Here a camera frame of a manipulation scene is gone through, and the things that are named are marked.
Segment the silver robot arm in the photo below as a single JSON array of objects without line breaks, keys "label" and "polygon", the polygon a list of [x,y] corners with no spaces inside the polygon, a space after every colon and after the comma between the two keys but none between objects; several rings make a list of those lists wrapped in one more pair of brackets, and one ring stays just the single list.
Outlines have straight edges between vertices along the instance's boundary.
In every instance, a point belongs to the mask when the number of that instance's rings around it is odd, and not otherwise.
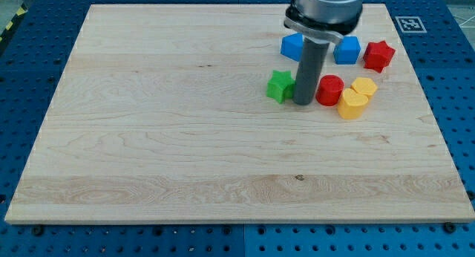
[{"label": "silver robot arm", "polygon": [[290,0],[284,27],[303,36],[292,98],[295,104],[312,102],[330,44],[340,44],[353,32],[362,11],[363,0]]}]

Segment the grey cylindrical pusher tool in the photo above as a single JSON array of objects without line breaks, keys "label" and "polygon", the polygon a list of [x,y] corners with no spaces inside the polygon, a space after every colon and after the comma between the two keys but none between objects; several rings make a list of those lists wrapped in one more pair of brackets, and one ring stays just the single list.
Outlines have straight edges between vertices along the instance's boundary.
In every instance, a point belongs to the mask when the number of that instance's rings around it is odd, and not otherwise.
[{"label": "grey cylindrical pusher tool", "polygon": [[329,42],[314,42],[304,37],[292,98],[295,104],[309,105],[312,102],[328,48]]}]

